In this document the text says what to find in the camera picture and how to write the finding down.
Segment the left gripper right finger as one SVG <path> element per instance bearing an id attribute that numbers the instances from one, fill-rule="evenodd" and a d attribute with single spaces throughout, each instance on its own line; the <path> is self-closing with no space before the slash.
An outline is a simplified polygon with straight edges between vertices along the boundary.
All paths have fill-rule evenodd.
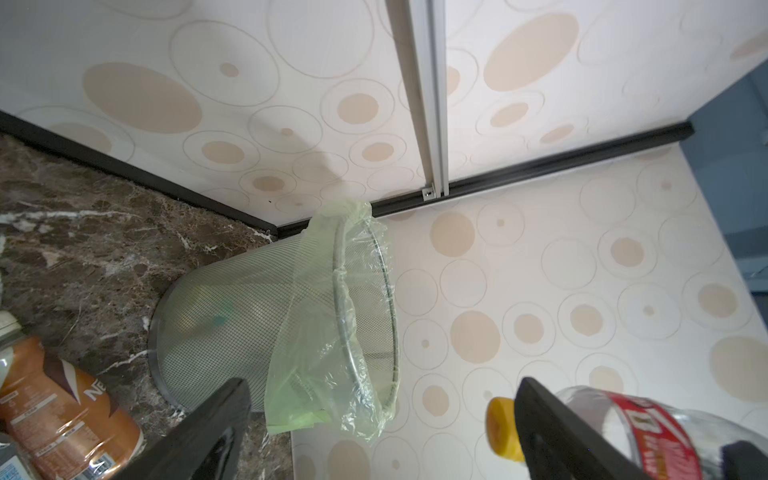
<path id="1" fill-rule="evenodd" d="M 515 399 L 515 420 L 532 479 L 646 479 L 537 380 L 526 377 Z"/>

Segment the clear bottle red label yellow cap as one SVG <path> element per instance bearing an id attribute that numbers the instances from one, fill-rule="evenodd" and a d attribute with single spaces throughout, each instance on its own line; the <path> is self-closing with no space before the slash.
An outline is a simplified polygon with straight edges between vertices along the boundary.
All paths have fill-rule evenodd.
<path id="1" fill-rule="evenodd" d="M 588 386 L 552 394 L 640 467 L 646 479 L 767 476 L 766 437 L 729 420 Z M 516 428 L 515 399 L 489 401 L 486 438 L 497 456 L 527 467 Z"/>

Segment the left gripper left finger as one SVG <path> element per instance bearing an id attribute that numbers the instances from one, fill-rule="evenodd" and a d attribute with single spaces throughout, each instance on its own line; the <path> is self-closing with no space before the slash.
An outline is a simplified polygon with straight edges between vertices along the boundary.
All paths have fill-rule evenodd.
<path id="1" fill-rule="evenodd" d="M 115 477 L 127 480 L 232 479 L 238 470 L 250 411 L 247 382 L 232 378 Z"/>

